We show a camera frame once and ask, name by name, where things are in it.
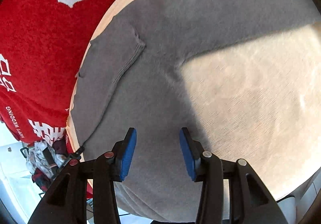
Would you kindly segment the pile of patterned clothes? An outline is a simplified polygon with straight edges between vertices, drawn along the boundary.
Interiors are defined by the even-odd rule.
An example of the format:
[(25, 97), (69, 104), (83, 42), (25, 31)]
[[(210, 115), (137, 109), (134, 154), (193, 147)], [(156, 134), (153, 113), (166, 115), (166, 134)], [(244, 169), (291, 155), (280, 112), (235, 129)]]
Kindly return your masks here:
[(46, 192), (57, 175), (70, 160), (65, 139), (56, 141), (52, 146), (46, 141), (36, 141), (20, 149), (31, 173), (31, 180)]

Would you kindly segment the red wedding blanket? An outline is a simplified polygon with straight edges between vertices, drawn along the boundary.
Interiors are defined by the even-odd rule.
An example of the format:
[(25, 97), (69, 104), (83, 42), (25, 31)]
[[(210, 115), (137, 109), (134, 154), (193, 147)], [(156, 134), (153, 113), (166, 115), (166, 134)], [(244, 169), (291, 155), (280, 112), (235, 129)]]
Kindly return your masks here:
[(88, 43), (115, 0), (1, 0), (1, 122), (68, 155), (70, 100)]

